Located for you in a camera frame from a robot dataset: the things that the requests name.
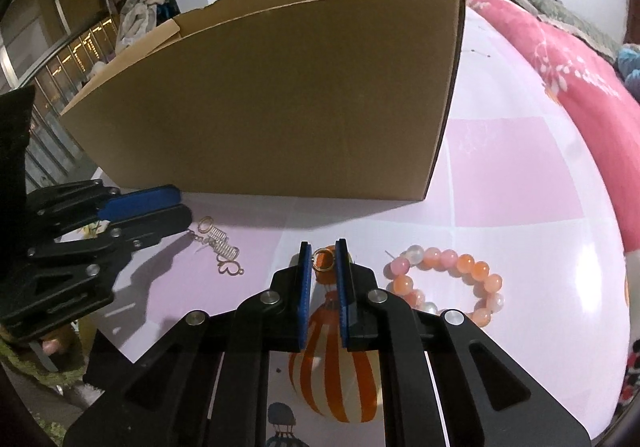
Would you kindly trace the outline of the gold ring hoop earring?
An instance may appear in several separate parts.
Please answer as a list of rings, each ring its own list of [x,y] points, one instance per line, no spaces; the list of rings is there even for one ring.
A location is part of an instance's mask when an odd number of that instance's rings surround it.
[[[329,273],[335,271],[336,252],[334,245],[319,248],[312,252],[311,267],[316,273]]]

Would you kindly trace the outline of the metal railing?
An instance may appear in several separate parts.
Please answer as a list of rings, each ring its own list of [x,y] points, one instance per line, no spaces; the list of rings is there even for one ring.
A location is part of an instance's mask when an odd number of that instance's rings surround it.
[[[53,45],[21,80],[23,88],[35,89],[29,144],[25,155],[25,182],[29,190],[67,180],[84,159],[84,151],[64,128],[64,108],[89,82],[97,63],[115,56],[117,20],[96,17]]]

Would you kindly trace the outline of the green shaggy rug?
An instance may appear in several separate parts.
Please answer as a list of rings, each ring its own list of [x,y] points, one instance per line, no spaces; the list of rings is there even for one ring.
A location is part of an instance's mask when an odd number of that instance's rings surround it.
[[[85,385],[84,353],[72,325],[32,343],[11,342],[3,332],[1,367],[21,403],[52,436],[62,437],[99,394]]]

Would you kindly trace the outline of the brown cardboard box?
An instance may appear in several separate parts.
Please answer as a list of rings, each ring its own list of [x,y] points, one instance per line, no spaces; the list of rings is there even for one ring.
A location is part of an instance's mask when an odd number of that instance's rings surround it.
[[[218,0],[118,54],[62,122],[117,185],[420,201],[465,0]]]

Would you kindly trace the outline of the pink floral blanket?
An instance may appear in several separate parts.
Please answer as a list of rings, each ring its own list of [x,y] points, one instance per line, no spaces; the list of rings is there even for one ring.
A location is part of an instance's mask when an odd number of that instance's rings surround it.
[[[584,41],[512,0],[466,0],[529,62],[567,111],[612,200],[624,249],[639,249],[639,104]]]

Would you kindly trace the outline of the blue patterned quilt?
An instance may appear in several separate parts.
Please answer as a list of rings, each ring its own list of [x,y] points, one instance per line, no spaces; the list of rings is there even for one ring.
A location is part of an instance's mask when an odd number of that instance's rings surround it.
[[[626,89],[640,102],[640,46],[623,45],[617,53],[616,68]]]

